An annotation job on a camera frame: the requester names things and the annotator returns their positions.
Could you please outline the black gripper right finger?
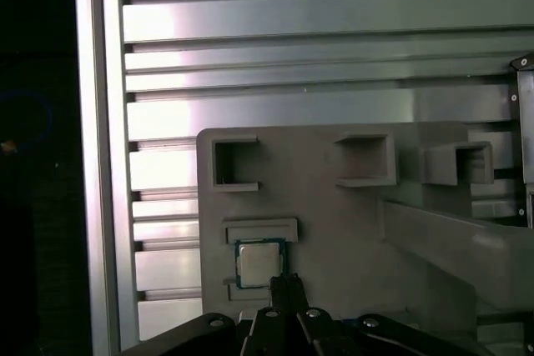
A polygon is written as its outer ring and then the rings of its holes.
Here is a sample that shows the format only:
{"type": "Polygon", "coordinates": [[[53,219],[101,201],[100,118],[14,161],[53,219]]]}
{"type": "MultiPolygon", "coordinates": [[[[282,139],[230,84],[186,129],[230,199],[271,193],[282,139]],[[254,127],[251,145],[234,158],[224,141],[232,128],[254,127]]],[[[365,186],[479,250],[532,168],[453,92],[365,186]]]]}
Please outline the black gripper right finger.
{"type": "Polygon", "coordinates": [[[349,322],[334,320],[324,309],[311,307],[297,274],[287,277],[289,307],[306,342],[317,355],[473,355],[468,349],[368,313],[349,322]]]}

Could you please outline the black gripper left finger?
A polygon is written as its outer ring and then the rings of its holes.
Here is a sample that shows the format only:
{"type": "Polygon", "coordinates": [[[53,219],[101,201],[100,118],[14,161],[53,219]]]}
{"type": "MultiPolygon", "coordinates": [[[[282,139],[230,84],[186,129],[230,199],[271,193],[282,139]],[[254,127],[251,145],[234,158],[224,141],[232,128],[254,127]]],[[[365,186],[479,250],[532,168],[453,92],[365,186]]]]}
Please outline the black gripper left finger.
{"type": "Polygon", "coordinates": [[[252,319],[235,322],[221,313],[206,313],[132,348],[122,355],[283,355],[290,332],[290,285],[296,276],[270,280],[270,306],[252,319]]]}

